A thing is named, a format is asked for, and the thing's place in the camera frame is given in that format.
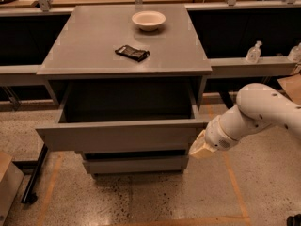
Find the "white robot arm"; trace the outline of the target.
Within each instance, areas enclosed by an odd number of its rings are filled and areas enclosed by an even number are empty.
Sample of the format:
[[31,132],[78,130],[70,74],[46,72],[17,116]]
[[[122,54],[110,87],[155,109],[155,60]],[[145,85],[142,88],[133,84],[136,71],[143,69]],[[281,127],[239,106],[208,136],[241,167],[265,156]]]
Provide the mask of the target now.
[[301,137],[300,105],[259,83],[242,87],[236,105],[214,117],[192,144],[189,155],[197,159],[226,151],[249,135],[279,126]]

